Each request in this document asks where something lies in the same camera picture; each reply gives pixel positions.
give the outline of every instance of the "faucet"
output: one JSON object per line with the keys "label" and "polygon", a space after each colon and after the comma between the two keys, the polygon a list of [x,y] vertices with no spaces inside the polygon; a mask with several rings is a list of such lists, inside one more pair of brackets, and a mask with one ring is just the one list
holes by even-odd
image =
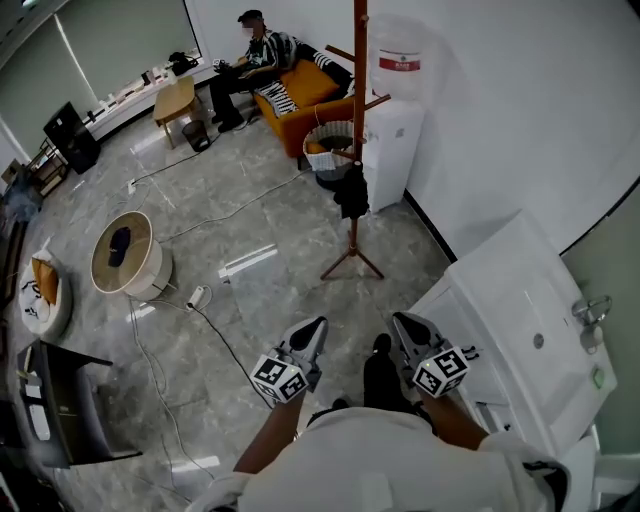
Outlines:
{"label": "faucet", "polygon": [[[602,305],[604,306],[602,313],[598,316],[594,316],[593,310]],[[571,314],[576,317],[578,322],[580,322],[584,327],[590,327],[602,322],[609,314],[609,311],[611,311],[612,305],[613,300],[609,295],[602,295],[601,297],[596,297],[590,301],[580,299],[571,306]]]}

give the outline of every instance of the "black desk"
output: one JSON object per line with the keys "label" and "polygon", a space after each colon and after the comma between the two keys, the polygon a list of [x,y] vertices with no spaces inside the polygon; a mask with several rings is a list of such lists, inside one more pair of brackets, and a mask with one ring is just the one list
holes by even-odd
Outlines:
{"label": "black desk", "polygon": [[[119,445],[104,428],[84,366],[89,363],[111,366],[111,361],[78,354],[44,341],[36,341],[18,354],[18,369],[24,370],[27,352],[31,358],[27,373],[42,381],[41,398],[27,396],[24,379],[20,395],[31,427],[33,452],[48,467],[68,468],[135,457],[142,453]],[[50,437],[40,440],[33,425],[30,405],[44,407]]]}

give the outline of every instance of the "black bag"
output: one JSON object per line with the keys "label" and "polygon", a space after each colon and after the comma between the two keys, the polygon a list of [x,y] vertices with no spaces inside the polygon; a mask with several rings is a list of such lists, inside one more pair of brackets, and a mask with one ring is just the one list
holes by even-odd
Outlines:
{"label": "black bag", "polygon": [[198,65],[198,61],[196,59],[187,57],[184,52],[173,52],[169,56],[169,60],[173,62],[171,69],[173,70],[173,74],[176,76],[180,76]]}

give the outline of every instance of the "black hat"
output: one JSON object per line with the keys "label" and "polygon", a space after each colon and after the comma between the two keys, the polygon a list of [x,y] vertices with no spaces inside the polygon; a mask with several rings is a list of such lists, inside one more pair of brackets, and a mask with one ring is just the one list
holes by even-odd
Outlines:
{"label": "black hat", "polygon": [[119,267],[131,243],[131,230],[127,227],[117,229],[109,243],[109,266]]}
{"label": "black hat", "polygon": [[258,9],[249,9],[242,16],[238,18],[238,23],[244,23],[249,20],[258,20],[262,21],[264,18],[262,17],[262,12]]}

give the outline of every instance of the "white t-shirt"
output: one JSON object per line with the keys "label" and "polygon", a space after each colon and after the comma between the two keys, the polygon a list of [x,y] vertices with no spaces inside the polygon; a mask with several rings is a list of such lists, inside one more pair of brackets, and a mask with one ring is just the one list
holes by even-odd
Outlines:
{"label": "white t-shirt", "polygon": [[417,416],[352,407],[318,418],[259,474],[215,480],[187,511],[553,511],[566,487],[562,466],[511,434],[471,451]]}

